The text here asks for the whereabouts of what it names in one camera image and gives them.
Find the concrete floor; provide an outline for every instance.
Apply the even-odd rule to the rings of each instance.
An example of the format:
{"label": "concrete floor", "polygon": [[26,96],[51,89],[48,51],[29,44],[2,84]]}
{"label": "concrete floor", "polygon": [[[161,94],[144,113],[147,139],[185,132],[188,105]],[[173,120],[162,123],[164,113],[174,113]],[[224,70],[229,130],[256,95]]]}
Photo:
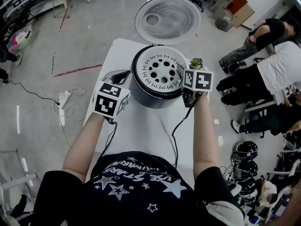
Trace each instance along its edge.
{"label": "concrete floor", "polygon": [[[33,23],[34,36],[24,52],[21,65],[11,67],[12,81],[21,82],[29,91],[40,96],[55,98],[59,92],[83,86],[83,96],[72,95],[68,106],[75,108],[72,116],[79,119],[85,116],[89,99],[101,67],[91,68],[63,76],[57,74],[83,67],[102,65],[112,42],[117,38],[144,42],[136,33],[134,19],[139,8],[147,0],[72,0],[70,18],[66,18],[62,28],[62,18],[53,18],[46,12]],[[219,67],[218,60],[228,52],[240,47],[248,33],[244,28],[232,28],[225,33],[216,29],[214,21],[208,18],[205,10],[202,25],[197,36],[189,41],[173,46],[187,58],[201,57],[207,67],[214,71],[214,88],[226,77]],[[256,55],[266,57],[265,51]],[[214,89],[210,95],[211,112],[217,136],[222,136],[221,165],[227,166],[235,143],[252,140],[259,147],[256,162],[259,175],[274,169],[276,155],[281,151],[283,138],[266,132],[264,139],[258,134],[237,135],[230,126],[231,119],[240,119],[243,106],[225,106],[220,102],[221,95]],[[31,172],[38,174],[39,180],[49,170],[60,170],[68,145],[52,112],[52,102],[26,93],[20,85],[0,86],[0,138],[1,148],[18,148]],[[20,134],[17,134],[16,106],[20,105]],[[79,133],[83,122],[66,120],[64,130],[71,144]],[[19,177],[22,167],[15,155],[1,155],[1,171],[13,178]],[[35,192],[39,180],[34,180]]]}

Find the extension cord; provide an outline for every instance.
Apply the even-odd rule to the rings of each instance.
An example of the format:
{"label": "extension cord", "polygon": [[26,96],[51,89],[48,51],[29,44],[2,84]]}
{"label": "extension cord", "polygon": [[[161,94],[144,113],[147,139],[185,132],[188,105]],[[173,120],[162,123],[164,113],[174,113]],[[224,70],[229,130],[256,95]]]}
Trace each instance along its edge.
{"label": "extension cord", "polygon": [[63,109],[63,107],[67,103],[70,95],[71,95],[71,93],[67,90],[64,93],[60,94],[59,99],[58,99],[58,103],[60,103],[60,105],[57,106],[58,108],[60,108],[60,110]]}

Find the red line on floor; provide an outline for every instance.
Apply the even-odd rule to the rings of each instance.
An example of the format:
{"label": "red line on floor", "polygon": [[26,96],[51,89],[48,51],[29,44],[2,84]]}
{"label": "red line on floor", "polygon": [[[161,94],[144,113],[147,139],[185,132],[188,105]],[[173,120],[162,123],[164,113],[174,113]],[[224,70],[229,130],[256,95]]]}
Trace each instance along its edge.
{"label": "red line on floor", "polygon": [[65,17],[66,17],[66,14],[67,14],[68,9],[69,9],[69,8],[66,9],[66,12],[65,12],[65,14],[64,14],[64,17],[63,17],[63,20],[62,20],[62,24],[61,24],[60,30],[61,30],[61,28],[62,28],[62,26],[63,26],[63,22],[64,22],[64,20],[65,20]]}
{"label": "red line on floor", "polygon": [[82,70],[88,70],[88,69],[92,69],[92,68],[97,68],[97,67],[101,67],[102,65],[95,65],[95,66],[91,66],[91,67],[85,67],[85,68],[80,68],[77,70],[72,70],[72,71],[68,71],[66,73],[59,73],[53,77],[58,77],[58,76],[62,76],[62,75],[66,75],[66,74],[70,74],[70,73],[74,73],[74,72],[78,72],[78,71],[82,71]]}
{"label": "red line on floor", "polygon": [[51,74],[53,74],[53,65],[55,64],[55,57],[52,56],[52,70],[51,70]]}

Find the black helmet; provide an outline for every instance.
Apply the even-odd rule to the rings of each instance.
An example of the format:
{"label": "black helmet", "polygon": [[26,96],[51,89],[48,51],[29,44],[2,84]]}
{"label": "black helmet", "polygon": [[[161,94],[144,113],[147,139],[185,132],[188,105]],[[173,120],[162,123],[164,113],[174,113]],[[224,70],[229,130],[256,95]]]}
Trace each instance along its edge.
{"label": "black helmet", "polygon": [[256,201],[256,196],[258,194],[257,189],[255,189],[252,193],[241,195],[242,199],[245,201],[246,204],[252,204]]}
{"label": "black helmet", "polygon": [[253,141],[238,143],[233,148],[232,159],[239,162],[253,160],[257,155],[258,147]]}
{"label": "black helmet", "polygon": [[249,195],[256,189],[256,181],[254,178],[239,179],[236,183],[241,185],[240,195]]}
{"label": "black helmet", "polygon": [[257,175],[258,166],[254,161],[236,162],[233,172],[236,178],[251,178]]}

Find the black shirt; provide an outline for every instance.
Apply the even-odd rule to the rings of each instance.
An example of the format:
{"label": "black shirt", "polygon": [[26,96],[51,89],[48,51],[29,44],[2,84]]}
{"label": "black shirt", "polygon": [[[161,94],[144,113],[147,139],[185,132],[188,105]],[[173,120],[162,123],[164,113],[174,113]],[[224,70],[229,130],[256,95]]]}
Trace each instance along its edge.
{"label": "black shirt", "polygon": [[85,184],[64,171],[47,172],[31,226],[59,226],[64,220],[68,226],[179,224],[182,220],[224,225],[206,209],[205,203],[216,201],[237,205],[219,168],[200,173],[193,191],[166,160],[126,152],[100,158]]}
{"label": "black shirt", "polygon": [[[257,50],[260,51],[272,42],[274,42],[277,39],[280,39],[284,33],[285,33],[285,26],[283,22],[276,18],[268,18],[266,19],[266,23],[262,26],[267,25],[269,26],[269,33],[266,33],[262,36],[259,36],[256,40]],[[249,33],[249,36],[252,36],[256,33],[256,31],[259,29],[255,29],[254,31]]]}

